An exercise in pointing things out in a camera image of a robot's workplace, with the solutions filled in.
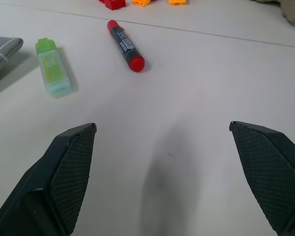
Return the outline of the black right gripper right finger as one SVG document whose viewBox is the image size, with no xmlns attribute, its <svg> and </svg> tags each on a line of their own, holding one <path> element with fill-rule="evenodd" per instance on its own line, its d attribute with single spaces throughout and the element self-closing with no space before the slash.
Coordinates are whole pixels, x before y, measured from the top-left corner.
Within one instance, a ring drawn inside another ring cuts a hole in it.
<svg viewBox="0 0 295 236">
<path fill-rule="evenodd" d="M 250 189 L 272 229 L 295 236 L 295 144 L 283 133 L 255 124 L 229 125 Z"/>
</svg>

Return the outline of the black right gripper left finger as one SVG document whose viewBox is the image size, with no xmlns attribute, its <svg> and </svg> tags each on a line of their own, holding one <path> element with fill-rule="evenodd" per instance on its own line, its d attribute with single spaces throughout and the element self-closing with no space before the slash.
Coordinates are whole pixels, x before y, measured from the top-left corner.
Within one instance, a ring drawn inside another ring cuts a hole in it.
<svg viewBox="0 0 295 236">
<path fill-rule="evenodd" d="M 69 236 L 85 197 L 97 127 L 54 138 L 0 208 L 0 236 Z"/>
</svg>

